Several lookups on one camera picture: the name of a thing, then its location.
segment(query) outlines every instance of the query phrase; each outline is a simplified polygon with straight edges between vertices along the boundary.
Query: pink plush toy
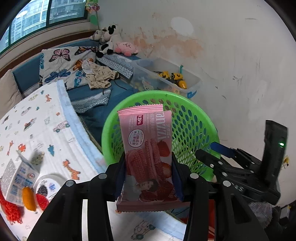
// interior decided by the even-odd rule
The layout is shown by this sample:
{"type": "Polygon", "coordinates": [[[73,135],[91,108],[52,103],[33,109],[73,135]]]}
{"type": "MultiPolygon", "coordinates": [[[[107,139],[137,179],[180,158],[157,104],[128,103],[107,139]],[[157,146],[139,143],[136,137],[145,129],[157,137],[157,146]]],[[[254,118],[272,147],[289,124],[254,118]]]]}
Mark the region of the pink plush toy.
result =
{"type": "Polygon", "coordinates": [[[115,49],[116,53],[123,53],[125,56],[130,57],[132,54],[138,53],[138,49],[135,45],[130,42],[118,42],[117,48],[115,49]]]}

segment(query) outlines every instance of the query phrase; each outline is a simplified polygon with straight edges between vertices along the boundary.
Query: black device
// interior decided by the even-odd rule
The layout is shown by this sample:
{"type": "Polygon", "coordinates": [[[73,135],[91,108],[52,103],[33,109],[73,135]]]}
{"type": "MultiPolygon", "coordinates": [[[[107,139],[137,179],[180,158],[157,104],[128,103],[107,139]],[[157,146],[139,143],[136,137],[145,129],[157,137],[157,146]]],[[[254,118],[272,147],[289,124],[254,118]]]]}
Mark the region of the black device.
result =
{"type": "MultiPolygon", "coordinates": [[[[215,201],[216,241],[268,241],[247,201],[265,200],[270,196],[270,200],[274,200],[275,196],[278,196],[277,193],[270,193],[275,191],[273,186],[283,160],[287,128],[267,121],[265,134],[262,162],[243,150],[229,149],[217,143],[213,145],[216,151],[220,148],[224,154],[234,153],[234,160],[245,168],[240,171],[226,165],[223,159],[214,158],[203,150],[196,151],[196,158],[214,169],[220,183],[207,182],[198,174],[191,173],[189,167],[178,163],[172,153],[172,175],[176,194],[183,202],[190,202],[183,241],[207,240],[209,199],[215,201]],[[279,143],[280,146],[280,143],[284,143],[284,146],[278,149],[275,143],[279,143]],[[260,171],[262,165],[266,165],[264,172],[260,171]],[[236,188],[238,184],[247,191],[242,192],[236,188]]],[[[101,173],[88,182],[76,184],[73,180],[68,180],[41,215],[28,241],[81,241],[83,199],[88,199],[89,241],[97,241],[97,234],[100,234],[101,241],[113,241],[107,201],[117,200],[124,178],[123,153],[120,161],[109,165],[106,173],[101,173]]]]}

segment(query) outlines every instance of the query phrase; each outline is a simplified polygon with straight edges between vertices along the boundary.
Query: wafer snack wrapper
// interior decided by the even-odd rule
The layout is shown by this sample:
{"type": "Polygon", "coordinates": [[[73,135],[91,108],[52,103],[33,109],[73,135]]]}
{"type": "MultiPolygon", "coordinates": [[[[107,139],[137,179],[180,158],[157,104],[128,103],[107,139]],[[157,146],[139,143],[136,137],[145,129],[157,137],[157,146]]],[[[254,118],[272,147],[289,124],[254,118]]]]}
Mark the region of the wafer snack wrapper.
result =
{"type": "Polygon", "coordinates": [[[172,113],[162,104],[118,111],[126,154],[120,212],[163,211],[185,205],[172,181],[172,113]]]}

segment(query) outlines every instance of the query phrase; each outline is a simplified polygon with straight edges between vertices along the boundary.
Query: window frame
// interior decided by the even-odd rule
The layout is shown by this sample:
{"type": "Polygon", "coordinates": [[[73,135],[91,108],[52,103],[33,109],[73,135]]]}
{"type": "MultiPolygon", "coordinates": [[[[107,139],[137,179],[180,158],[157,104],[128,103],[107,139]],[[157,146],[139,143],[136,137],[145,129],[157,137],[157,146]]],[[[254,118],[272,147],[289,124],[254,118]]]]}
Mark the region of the window frame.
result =
{"type": "MultiPolygon", "coordinates": [[[[57,25],[60,25],[60,24],[63,24],[63,23],[69,23],[69,22],[75,22],[75,21],[80,21],[80,20],[87,19],[88,12],[87,12],[86,8],[84,7],[84,16],[83,17],[70,18],[70,19],[65,19],[65,20],[62,20],[62,21],[55,22],[55,23],[49,23],[49,16],[50,16],[50,9],[51,9],[51,5],[52,5],[52,1],[53,0],[49,0],[49,2],[48,2],[47,13],[46,13],[46,26],[42,27],[42,28],[39,28],[39,29],[37,29],[37,30],[35,30],[35,31],[21,37],[20,39],[14,41],[13,43],[11,43],[11,28],[12,28],[12,22],[15,19],[15,17],[11,20],[11,22],[9,24],[9,30],[8,30],[8,46],[0,52],[0,57],[1,57],[1,55],[3,53],[5,53],[12,46],[16,45],[17,43],[19,43],[20,41],[26,39],[27,37],[29,37],[29,36],[31,36],[33,34],[36,34],[37,32],[40,32],[42,30],[45,30],[45,29],[48,29],[50,27],[54,27],[54,26],[57,26],[57,25]]],[[[40,16],[42,16],[43,11],[45,11],[45,10],[41,9],[40,16]]]]}

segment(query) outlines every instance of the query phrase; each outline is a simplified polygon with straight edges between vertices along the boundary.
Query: pillow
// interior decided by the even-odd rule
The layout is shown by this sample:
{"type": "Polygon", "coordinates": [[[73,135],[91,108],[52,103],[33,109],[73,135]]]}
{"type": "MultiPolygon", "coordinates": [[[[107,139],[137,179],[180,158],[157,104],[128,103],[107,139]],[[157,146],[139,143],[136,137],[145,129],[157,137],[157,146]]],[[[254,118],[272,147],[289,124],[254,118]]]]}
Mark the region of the pillow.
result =
{"type": "Polygon", "coordinates": [[[96,47],[60,47],[43,49],[39,75],[43,84],[64,80],[67,90],[87,85],[82,62],[96,60],[96,47]]]}
{"type": "Polygon", "coordinates": [[[0,119],[22,100],[22,95],[10,70],[0,79],[0,119]]]}

